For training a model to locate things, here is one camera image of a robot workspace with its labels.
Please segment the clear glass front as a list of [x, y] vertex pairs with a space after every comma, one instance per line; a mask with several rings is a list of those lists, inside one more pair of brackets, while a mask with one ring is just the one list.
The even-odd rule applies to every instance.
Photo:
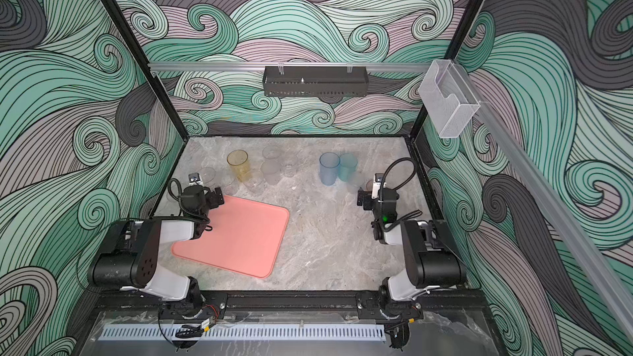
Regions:
[[253, 195], [260, 195], [265, 189], [265, 178], [260, 172], [253, 171], [245, 179], [244, 185]]

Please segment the green plastic cup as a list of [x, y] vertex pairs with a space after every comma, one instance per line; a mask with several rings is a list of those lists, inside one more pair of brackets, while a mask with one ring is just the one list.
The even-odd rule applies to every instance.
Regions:
[[358, 159], [353, 153], [342, 154], [338, 166], [338, 178], [343, 182], [347, 182], [349, 177], [356, 171], [357, 166]]

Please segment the pink tray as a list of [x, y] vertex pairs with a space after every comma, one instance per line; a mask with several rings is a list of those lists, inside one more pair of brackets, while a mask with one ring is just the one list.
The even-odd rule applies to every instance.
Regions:
[[213, 230], [198, 239], [174, 243], [171, 253], [181, 259], [265, 279], [275, 266], [289, 217], [288, 209], [226, 196], [224, 204], [209, 211]]

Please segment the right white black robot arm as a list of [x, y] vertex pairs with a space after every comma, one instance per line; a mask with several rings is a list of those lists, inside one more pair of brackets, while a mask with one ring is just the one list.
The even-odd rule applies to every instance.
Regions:
[[420, 220], [421, 212], [397, 215], [399, 194], [384, 191], [357, 191], [357, 205], [373, 214], [374, 240], [401, 247], [405, 268], [386, 278], [380, 289], [380, 305], [412, 302], [424, 293], [453, 288], [467, 281], [466, 266], [449, 243], [440, 239], [436, 221]]

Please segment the yellow plastic cup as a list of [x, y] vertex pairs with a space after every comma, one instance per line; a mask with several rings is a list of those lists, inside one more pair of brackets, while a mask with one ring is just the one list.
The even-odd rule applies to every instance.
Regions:
[[251, 178], [252, 170], [249, 155], [246, 151], [240, 149], [231, 151], [227, 155], [227, 164], [240, 182], [244, 183]]

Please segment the blue plastic cup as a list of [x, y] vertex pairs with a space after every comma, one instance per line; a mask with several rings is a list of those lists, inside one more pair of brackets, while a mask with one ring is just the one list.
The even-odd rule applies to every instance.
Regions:
[[319, 178], [324, 186], [333, 186], [338, 177], [338, 167], [341, 162], [336, 153], [323, 153], [319, 158]]

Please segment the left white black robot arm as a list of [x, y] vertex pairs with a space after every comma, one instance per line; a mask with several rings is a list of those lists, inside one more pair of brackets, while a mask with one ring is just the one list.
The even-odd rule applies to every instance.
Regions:
[[213, 227], [209, 211], [224, 204], [216, 187], [187, 186], [174, 197], [180, 216], [120, 219], [107, 231], [87, 270], [88, 283], [97, 288], [140, 291], [165, 303], [184, 302], [199, 310], [204, 298], [197, 280], [178, 275], [158, 262], [160, 246], [201, 238]]

